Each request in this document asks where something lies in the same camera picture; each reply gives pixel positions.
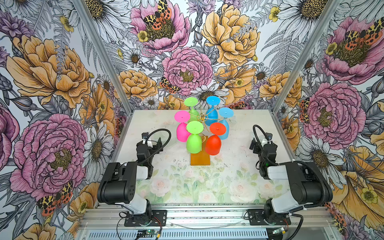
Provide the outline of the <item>red wine glass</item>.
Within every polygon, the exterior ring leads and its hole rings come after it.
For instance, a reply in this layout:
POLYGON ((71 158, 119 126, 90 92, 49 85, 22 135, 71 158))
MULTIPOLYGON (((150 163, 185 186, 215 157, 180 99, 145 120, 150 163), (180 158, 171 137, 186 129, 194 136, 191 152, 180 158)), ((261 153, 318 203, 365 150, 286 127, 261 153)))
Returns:
POLYGON ((226 127, 221 123, 213 123, 210 125, 210 132, 212 136, 210 136, 206 142, 206 153, 210 156, 215 156, 220 153, 222 147, 222 141, 220 139, 221 135, 226 133, 226 127))

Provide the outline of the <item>light blue wine glass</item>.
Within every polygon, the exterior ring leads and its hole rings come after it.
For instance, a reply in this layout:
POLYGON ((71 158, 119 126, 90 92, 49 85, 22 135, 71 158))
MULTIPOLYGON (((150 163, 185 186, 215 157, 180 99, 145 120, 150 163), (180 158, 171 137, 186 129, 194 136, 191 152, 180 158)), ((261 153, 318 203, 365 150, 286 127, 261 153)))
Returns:
POLYGON ((230 126, 227 119, 234 116, 234 111, 230 108, 221 108, 219 109, 219 115, 221 117, 219 123, 223 124, 226 127, 226 132, 223 135, 220 135, 219 137, 221 140, 226 140, 230 132, 230 126))

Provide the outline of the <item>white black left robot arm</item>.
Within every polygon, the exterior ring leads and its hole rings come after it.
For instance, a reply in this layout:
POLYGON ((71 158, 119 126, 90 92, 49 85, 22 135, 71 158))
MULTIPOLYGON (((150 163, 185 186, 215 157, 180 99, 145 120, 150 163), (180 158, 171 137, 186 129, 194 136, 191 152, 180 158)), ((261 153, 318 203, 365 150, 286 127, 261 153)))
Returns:
POLYGON ((99 203, 120 206, 127 210, 126 227, 149 226, 155 216, 150 201, 136 193, 138 180, 153 175, 153 155, 162 151, 161 139, 137 144, 137 160, 125 164, 109 163, 97 191, 99 203))

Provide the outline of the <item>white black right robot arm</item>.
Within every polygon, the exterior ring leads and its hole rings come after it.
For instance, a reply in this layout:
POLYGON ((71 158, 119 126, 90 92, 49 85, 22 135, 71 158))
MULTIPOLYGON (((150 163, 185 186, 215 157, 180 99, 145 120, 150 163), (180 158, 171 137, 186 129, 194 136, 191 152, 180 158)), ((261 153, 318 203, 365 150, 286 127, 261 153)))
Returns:
POLYGON ((277 145, 273 141, 253 139, 250 150, 257 154, 256 164, 265 180, 285 180, 289 190, 277 198, 268 199, 263 210, 257 210, 249 217, 260 219, 266 224, 282 223, 289 214, 316 208, 330 202, 333 191, 318 166, 314 163, 291 161, 276 163, 277 145))

